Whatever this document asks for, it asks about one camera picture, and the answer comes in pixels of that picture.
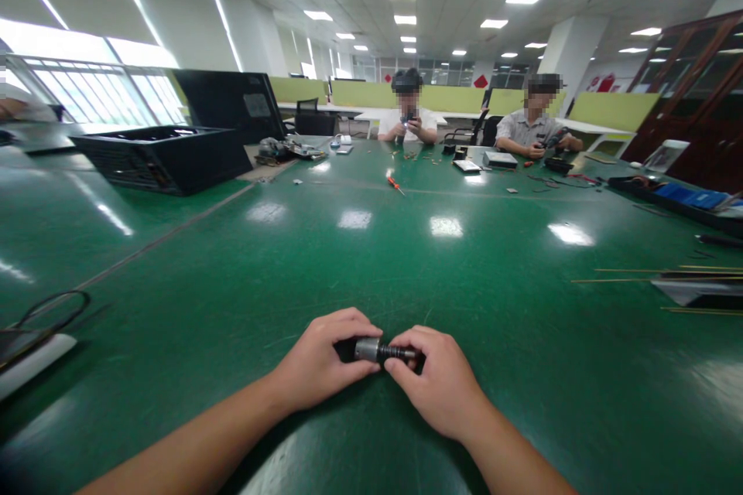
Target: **gray shirt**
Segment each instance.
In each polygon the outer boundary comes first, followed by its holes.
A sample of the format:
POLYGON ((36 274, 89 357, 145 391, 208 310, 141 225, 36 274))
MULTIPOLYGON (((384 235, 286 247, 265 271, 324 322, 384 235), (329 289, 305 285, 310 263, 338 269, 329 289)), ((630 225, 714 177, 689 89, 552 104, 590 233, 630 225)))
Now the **gray shirt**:
POLYGON ((536 119, 533 125, 529 125, 524 109, 512 112, 498 123, 498 134, 495 136, 497 142, 500 138, 515 141, 524 147, 530 147, 532 143, 547 142, 562 127, 554 118, 542 115, 536 119))
POLYGON ((23 89, 9 83, 0 83, 0 100, 11 98, 25 103, 26 106, 14 116, 14 120, 24 121, 57 121, 54 112, 36 95, 26 93, 23 89))

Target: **man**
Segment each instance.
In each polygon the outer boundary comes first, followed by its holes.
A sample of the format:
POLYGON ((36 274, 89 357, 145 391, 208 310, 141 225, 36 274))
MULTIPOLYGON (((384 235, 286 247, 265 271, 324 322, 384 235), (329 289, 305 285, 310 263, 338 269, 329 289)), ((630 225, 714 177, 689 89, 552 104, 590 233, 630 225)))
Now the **man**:
POLYGON ((0 121, 57 121, 38 97, 8 83, 0 83, 0 121))
POLYGON ((393 108, 379 121, 379 141, 436 143, 436 118, 431 111, 418 106, 423 79, 418 70, 400 70, 392 78, 392 90, 399 108, 393 108))
MULTIPOLYGON (((544 114, 560 88, 562 80, 556 73, 538 73, 530 77, 523 110, 512 112, 498 123, 495 146, 530 159, 541 159, 544 144, 562 128, 554 118, 544 114)), ((583 142, 567 134, 557 147, 582 151, 583 142)))
MULTIPOLYGON (((368 361, 341 363, 335 343, 354 336, 381 335, 382 331, 356 308, 318 317, 270 374, 206 410, 79 493, 218 492, 245 454, 274 425, 380 371, 379 364, 368 361)), ((390 344, 412 346, 426 356, 421 375, 401 360, 387 360, 385 369, 431 427, 469 451, 491 493, 575 493, 490 403, 451 336, 414 326, 390 344)))

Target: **wooden cabinet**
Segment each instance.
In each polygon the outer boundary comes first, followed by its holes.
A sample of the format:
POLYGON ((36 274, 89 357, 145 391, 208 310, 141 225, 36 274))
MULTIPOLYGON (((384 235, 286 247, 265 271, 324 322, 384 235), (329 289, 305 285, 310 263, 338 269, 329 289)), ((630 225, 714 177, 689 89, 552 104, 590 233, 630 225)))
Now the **wooden cabinet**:
POLYGON ((671 176, 743 189, 743 11, 667 29, 631 90, 661 97, 624 160, 643 161, 666 139, 680 139, 691 145, 671 176))

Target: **screwdriver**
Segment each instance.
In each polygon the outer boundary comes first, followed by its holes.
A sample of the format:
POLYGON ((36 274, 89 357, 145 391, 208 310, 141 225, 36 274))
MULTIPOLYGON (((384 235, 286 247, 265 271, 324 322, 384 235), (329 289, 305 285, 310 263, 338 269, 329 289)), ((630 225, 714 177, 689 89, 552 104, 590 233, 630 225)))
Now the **screwdriver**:
POLYGON ((393 188, 397 189, 400 193, 405 195, 405 193, 400 189, 400 185, 397 182, 395 182, 395 180, 392 179, 391 176, 387 176, 387 181, 389 182, 390 186, 392 186, 393 188))

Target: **black chair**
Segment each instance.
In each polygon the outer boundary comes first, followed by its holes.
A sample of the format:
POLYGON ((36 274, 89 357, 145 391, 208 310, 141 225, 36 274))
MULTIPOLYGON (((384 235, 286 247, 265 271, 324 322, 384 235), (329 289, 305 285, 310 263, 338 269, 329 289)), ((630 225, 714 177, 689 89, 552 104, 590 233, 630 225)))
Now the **black chair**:
POLYGON ((296 113, 317 114, 317 98, 296 102, 296 113))
POLYGON ((64 106, 61 104, 50 104, 49 108, 52 109, 52 112, 56 116, 56 120, 62 121, 62 117, 64 115, 64 106))
POLYGON ((474 128, 457 128, 451 133, 447 133, 443 137, 442 143, 445 145, 476 145, 478 143, 480 128, 482 128, 482 122, 485 120, 487 115, 488 111, 483 110, 477 123, 475 123, 474 128), (469 139, 457 139, 457 136, 469 139))
POLYGON ((300 135, 336 135, 337 129, 337 116, 302 112, 294 117, 294 131, 300 135))
POLYGON ((482 128, 482 143, 484 147, 495 146, 495 136, 498 135, 498 124, 503 119, 502 116, 491 116, 485 122, 482 128))

